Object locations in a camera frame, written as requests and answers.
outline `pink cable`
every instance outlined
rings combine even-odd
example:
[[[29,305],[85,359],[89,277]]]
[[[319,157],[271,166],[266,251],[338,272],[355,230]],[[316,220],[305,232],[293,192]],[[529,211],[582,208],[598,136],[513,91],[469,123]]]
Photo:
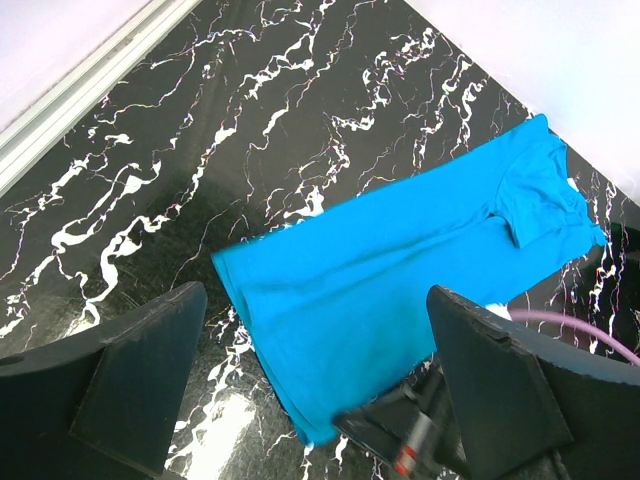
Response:
[[[541,310],[511,310],[509,311],[512,320],[516,322],[526,322],[527,320],[540,320],[557,325],[568,325],[576,330],[581,330],[589,335],[593,335],[598,340],[615,349],[620,355],[629,360],[636,367],[640,367],[640,358],[638,358],[631,350],[625,347],[615,338],[610,337],[599,328],[594,327],[588,322],[578,320],[577,318],[568,317],[561,313],[543,312]]]

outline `turquoise t-shirt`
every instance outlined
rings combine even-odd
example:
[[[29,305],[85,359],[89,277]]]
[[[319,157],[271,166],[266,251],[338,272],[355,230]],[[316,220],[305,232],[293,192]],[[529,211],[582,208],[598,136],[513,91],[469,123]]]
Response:
[[[213,255],[304,443],[436,349],[433,285],[506,303],[604,245],[543,115],[430,172]]]

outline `black marble floor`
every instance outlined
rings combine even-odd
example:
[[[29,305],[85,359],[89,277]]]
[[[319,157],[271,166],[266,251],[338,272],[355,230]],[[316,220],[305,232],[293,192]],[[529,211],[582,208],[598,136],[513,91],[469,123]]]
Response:
[[[207,326],[168,469],[392,478],[345,439],[305,449],[295,438],[210,254],[441,165],[530,115],[401,0],[204,0],[0,198],[0,356],[199,280]],[[640,209],[569,161],[610,242],[513,304],[588,318],[637,349]]]

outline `red marking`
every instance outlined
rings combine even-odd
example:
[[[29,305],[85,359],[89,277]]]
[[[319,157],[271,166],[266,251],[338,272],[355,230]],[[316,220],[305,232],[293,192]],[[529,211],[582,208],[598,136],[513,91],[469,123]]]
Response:
[[[396,463],[396,472],[398,472],[400,475],[404,475],[405,477],[409,476],[409,470],[407,469],[407,467],[400,463]]]
[[[409,455],[411,458],[413,458],[414,460],[416,459],[417,455],[413,448],[405,446],[404,451],[407,452],[407,455]]]

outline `fabric fold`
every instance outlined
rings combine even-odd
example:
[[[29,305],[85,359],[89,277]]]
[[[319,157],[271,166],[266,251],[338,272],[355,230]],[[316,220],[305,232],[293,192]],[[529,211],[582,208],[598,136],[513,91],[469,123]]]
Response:
[[[538,115],[213,263],[300,439],[322,444],[433,353],[431,286],[505,303],[604,240]]]

